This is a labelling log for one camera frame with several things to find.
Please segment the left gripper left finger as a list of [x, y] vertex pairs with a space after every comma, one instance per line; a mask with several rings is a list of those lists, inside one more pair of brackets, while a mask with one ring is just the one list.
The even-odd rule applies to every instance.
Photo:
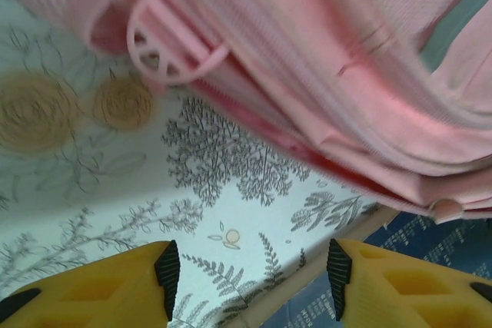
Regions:
[[146, 244], [16, 290], [1, 301], [1, 325], [166, 327], [179, 278], [176, 242]]

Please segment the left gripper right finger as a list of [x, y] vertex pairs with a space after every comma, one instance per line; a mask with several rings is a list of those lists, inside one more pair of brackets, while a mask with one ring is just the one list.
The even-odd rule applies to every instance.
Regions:
[[359, 240], [331, 239], [327, 275], [344, 327], [489, 327], [491, 282]]

